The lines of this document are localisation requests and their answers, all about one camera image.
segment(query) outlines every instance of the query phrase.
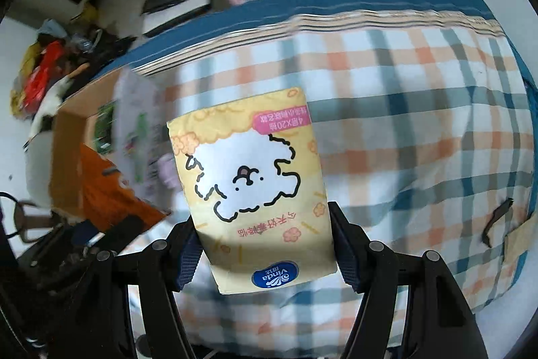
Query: yellow packaging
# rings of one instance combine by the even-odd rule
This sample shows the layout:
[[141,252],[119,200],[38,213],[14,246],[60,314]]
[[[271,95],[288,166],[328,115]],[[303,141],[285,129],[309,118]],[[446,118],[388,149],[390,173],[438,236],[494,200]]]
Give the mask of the yellow packaging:
[[336,272],[305,95],[294,87],[168,123],[190,213],[222,294]]

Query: pink label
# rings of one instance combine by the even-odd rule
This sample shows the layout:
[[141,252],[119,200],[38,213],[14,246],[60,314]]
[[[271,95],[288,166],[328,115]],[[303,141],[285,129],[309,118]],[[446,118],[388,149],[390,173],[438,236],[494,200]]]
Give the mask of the pink label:
[[252,127],[260,134],[271,134],[278,131],[310,125],[308,107],[292,107],[279,111],[264,111],[254,116]]

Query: striped cloth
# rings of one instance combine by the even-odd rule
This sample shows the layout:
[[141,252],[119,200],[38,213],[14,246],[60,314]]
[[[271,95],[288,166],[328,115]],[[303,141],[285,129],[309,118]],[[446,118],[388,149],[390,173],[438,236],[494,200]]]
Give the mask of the striped cloth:
[[[524,82],[496,20],[431,10],[302,14],[135,70],[164,87],[167,120],[302,87],[328,199],[351,222],[394,251],[438,251],[475,311],[512,284],[517,262],[503,264],[502,244],[527,218],[534,137]],[[490,231],[489,249],[481,233],[506,198],[514,204]],[[178,214],[187,214],[184,200]],[[141,236],[131,250],[152,238]],[[360,298],[339,273],[220,295],[203,257],[177,303],[193,344],[316,357],[342,352]],[[406,301],[402,289],[389,345],[400,342]]]

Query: red package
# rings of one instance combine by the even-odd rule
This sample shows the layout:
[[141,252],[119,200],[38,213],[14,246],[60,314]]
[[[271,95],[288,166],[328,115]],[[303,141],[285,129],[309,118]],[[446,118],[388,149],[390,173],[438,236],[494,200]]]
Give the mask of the red package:
[[56,68],[56,62],[64,53],[64,47],[57,40],[45,48],[41,63],[28,77],[24,86],[24,111],[27,114],[37,113],[41,101],[43,101],[47,93],[53,70]]

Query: cartoon dog illustration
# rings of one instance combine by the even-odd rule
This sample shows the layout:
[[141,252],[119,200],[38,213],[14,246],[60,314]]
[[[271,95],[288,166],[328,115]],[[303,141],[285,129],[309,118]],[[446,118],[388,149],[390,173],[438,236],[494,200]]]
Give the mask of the cartoon dog illustration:
[[208,200],[216,192],[220,199],[213,211],[222,221],[232,222],[239,213],[255,212],[281,197],[297,195],[299,174],[280,169],[294,158],[290,142],[251,129],[198,145],[188,156],[186,168],[201,171],[194,187],[197,195]]

